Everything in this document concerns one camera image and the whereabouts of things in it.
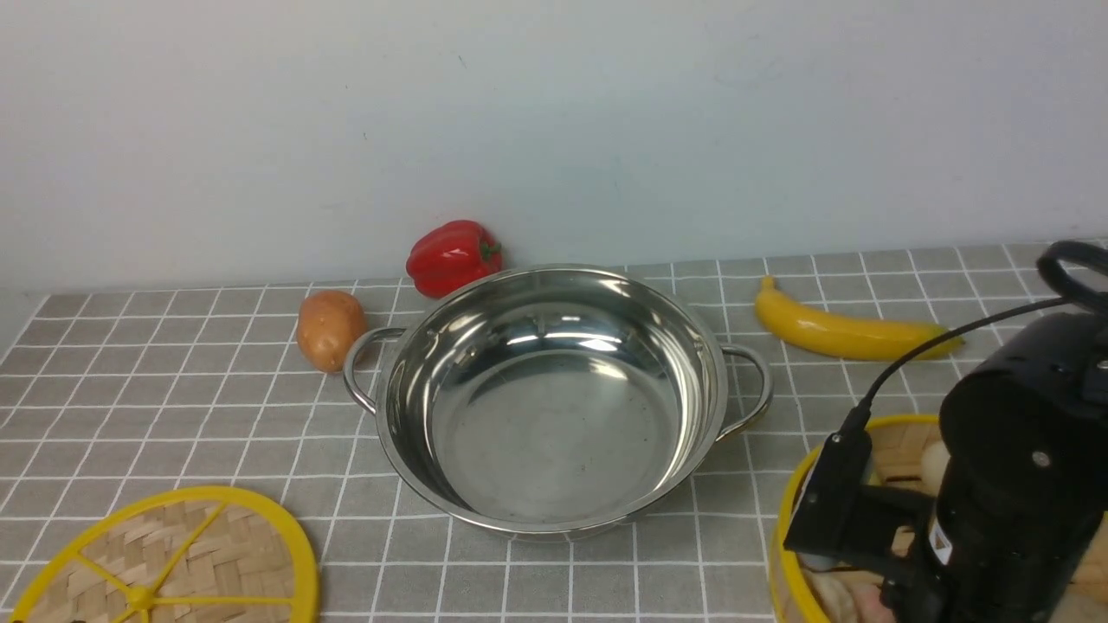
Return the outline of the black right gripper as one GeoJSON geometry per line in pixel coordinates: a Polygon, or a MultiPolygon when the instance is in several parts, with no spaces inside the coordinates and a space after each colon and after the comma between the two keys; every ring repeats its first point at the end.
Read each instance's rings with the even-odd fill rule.
{"type": "Polygon", "coordinates": [[[931,515],[907,555],[919,571],[883,579],[899,622],[1053,622],[1105,525],[1105,469],[1034,451],[1014,464],[950,455],[931,515]]]}

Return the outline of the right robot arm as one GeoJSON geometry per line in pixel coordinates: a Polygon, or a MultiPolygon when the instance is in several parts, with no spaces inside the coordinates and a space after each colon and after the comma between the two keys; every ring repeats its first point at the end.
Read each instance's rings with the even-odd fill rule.
{"type": "Polygon", "coordinates": [[[1050,314],[938,408],[948,453],[899,622],[1046,622],[1105,513],[1105,320],[1050,314]]]}

